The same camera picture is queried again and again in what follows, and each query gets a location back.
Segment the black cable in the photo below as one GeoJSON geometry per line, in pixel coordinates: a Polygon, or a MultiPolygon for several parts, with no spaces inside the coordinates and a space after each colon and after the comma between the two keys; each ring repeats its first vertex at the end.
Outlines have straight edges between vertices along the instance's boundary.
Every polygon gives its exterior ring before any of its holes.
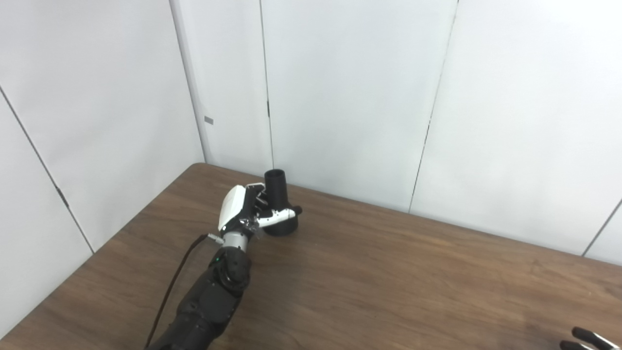
{"type": "Polygon", "coordinates": [[[188,248],[188,251],[186,251],[186,254],[183,256],[182,262],[179,263],[179,267],[177,267],[177,271],[175,272],[175,275],[173,275],[173,279],[170,281],[169,288],[166,289],[166,293],[164,294],[164,299],[162,299],[162,304],[160,305],[160,310],[158,310],[157,315],[155,316],[154,325],[151,327],[151,332],[149,332],[149,337],[147,337],[147,344],[145,345],[145,349],[149,347],[151,343],[151,338],[154,337],[157,324],[160,321],[160,316],[162,316],[162,311],[164,311],[164,306],[166,305],[166,301],[169,299],[170,291],[173,289],[173,286],[175,285],[175,281],[177,280],[179,273],[182,271],[183,265],[186,263],[186,260],[188,260],[188,256],[190,256],[190,253],[192,252],[192,250],[196,248],[197,245],[201,243],[206,237],[207,235],[200,235],[194,242],[192,242],[192,244],[190,245],[190,248],[188,248]]]}

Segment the black cylindrical object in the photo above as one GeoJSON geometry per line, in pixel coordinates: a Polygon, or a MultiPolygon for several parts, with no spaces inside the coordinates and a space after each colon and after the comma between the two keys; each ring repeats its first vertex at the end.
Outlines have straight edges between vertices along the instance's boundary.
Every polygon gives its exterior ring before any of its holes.
{"type": "MultiPolygon", "coordinates": [[[[272,169],[266,171],[266,195],[270,209],[283,210],[293,209],[287,198],[287,181],[285,181],[285,171],[272,169]]],[[[286,236],[298,228],[298,217],[289,219],[278,224],[264,227],[264,231],[271,236],[286,236]]]]}
{"type": "Polygon", "coordinates": [[[615,349],[615,345],[599,336],[598,334],[588,331],[581,327],[572,328],[572,336],[594,345],[598,350],[611,350],[615,349]]]}

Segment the white robotic hand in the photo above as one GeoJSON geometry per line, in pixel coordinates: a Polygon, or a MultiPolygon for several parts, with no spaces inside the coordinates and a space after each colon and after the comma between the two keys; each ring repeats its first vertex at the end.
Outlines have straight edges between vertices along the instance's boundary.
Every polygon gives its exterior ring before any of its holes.
{"type": "Polygon", "coordinates": [[[241,227],[256,233],[257,228],[293,219],[301,213],[302,208],[294,206],[281,210],[271,209],[271,204],[267,201],[266,185],[261,182],[237,185],[223,201],[218,230],[224,235],[241,227]]]}

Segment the robotic hand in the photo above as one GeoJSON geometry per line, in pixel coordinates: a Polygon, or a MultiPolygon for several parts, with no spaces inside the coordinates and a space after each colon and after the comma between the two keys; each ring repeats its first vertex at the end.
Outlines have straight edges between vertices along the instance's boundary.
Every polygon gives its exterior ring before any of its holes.
{"type": "Polygon", "coordinates": [[[237,185],[226,195],[218,220],[221,244],[204,272],[177,307],[177,316],[147,350],[205,350],[220,336],[250,281],[246,247],[259,228],[287,235],[298,226],[298,206],[287,201],[285,172],[266,172],[266,184],[237,185]]]}
{"type": "MultiPolygon", "coordinates": [[[[597,333],[588,331],[587,329],[583,329],[581,327],[572,328],[572,336],[593,345],[594,348],[597,348],[598,350],[620,350],[620,347],[616,344],[613,344],[597,333]]],[[[562,340],[562,342],[559,343],[559,348],[561,350],[593,350],[587,345],[568,340],[562,340]]]]}

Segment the robot finger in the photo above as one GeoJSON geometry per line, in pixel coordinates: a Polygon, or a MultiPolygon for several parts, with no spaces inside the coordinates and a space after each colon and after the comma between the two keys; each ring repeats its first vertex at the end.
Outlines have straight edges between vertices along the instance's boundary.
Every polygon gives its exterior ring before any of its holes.
{"type": "Polygon", "coordinates": [[[258,195],[257,198],[260,198],[262,201],[264,202],[268,202],[268,195],[266,194],[266,190],[264,189],[263,191],[261,191],[258,195]]]}
{"type": "Polygon", "coordinates": [[[256,190],[257,192],[262,192],[266,190],[266,185],[263,182],[256,182],[254,184],[246,185],[246,188],[252,188],[256,190]]]}
{"type": "Polygon", "coordinates": [[[600,335],[581,327],[574,327],[572,329],[572,336],[594,345],[598,350],[620,350],[620,347],[616,344],[613,344],[600,335]]]}
{"type": "Polygon", "coordinates": [[[268,205],[268,202],[265,199],[262,199],[261,196],[257,196],[257,198],[255,198],[255,200],[259,203],[261,203],[262,205],[266,206],[268,205]]]}
{"type": "Polygon", "coordinates": [[[260,199],[260,198],[256,198],[255,199],[255,208],[257,209],[257,213],[268,210],[269,206],[268,206],[268,202],[260,199]]]}
{"type": "Polygon", "coordinates": [[[583,345],[581,343],[577,343],[576,341],[568,341],[562,340],[559,343],[559,348],[561,350],[594,350],[589,346],[583,345]]]}

